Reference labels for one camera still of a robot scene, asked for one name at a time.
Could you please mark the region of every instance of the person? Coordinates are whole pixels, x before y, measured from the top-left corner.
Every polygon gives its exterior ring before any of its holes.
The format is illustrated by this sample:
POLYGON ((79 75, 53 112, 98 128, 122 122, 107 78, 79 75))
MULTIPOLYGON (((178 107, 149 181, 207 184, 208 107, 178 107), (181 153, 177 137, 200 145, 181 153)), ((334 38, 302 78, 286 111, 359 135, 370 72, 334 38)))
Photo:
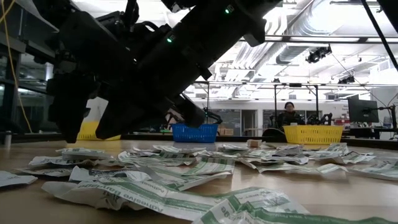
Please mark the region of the person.
POLYGON ((285 112, 281 113, 277 118, 277 124, 278 128, 282 129, 284 125, 290 125, 291 123, 305 124, 302 117, 294 110, 294 104, 287 102, 285 104, 285 112))

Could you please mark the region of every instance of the yellow plastic basket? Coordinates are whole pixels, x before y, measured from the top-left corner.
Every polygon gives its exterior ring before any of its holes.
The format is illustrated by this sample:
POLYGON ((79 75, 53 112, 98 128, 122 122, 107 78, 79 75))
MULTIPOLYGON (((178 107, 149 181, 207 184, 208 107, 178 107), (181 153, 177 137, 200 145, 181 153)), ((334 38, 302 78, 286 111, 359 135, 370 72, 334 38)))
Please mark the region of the yellow plastic basket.
POLYGON ((79 135, 77 136, 77 140, 81 141, 113 141, 120 140, 120 136, 111 137, 105 140, 98 139, 95 136, 95 130, 98 127, 99 121, 87 121, 83 122, 80 127, 79 135))
POLYGON ((340 142, 342 126, 284 126, 286 140, 293 144, 331 144, 340 142))

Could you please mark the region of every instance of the blue plastic basket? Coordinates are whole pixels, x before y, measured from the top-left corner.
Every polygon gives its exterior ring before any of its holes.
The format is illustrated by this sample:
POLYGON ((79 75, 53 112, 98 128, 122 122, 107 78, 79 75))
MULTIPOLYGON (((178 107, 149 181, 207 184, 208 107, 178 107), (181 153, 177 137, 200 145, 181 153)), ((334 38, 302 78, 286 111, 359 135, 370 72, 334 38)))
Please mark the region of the blue plastic basket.
POLYGON ((175 142, 204 142, 216 141, 218 124, 203 124, 199 128, 189 128, 185 124, 172 124, 175 142))

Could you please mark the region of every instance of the black monitor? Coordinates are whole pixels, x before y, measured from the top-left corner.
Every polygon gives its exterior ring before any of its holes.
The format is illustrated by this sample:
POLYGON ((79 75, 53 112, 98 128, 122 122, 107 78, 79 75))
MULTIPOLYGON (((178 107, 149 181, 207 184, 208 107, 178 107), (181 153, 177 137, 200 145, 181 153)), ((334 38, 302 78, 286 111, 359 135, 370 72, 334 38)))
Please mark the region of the black monitor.
POLYGON ((379 122, 376 101, 348 99, 348 109, 350 122, 379 122))

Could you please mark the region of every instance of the table surface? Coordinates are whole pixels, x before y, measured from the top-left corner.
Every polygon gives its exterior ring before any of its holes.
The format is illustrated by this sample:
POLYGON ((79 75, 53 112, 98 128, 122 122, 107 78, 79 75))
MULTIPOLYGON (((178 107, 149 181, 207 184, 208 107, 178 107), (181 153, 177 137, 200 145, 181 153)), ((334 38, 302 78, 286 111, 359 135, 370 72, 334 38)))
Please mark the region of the table surface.
MULTIPOLYGON (((192 144, 165 141, 82 141, 77 144, 57 141, 13 144, 10 149, 0 147, 0 170, 16 173, 13 169, 25 167, 33 157, 59 156, 55 150, 64 147, 105 149, 116 156, 133 146, 150 148, 153 144, 174 145, 175 147, 192 146, 192 144)), ((219 144, 221 143, 204 146, 215 148, 219 144)), ((350 147, 350 149, 357 152, 372 151, 386 157, 398 157, 398 151, 358 147, 350 147)), ((0 223, 189 223, 149 209, 138 212, 130 209, 97 210, 87 205, 77 205, 54 198, 41 190, 45 181, 58 180, 67 181, 68 178, 40 176, 39 180, 31 185, 1 188, 0 223)), ((340 170, 326 175, 282 171, 259 174, 257 170, 237 164, 234 174, 226 179, 213 180, 188 191, 213 195, 247 187, 281 190, 314 215, 328 215, 350 220, 381 217, 398 222, 397 182, 346 174, 340 170)))

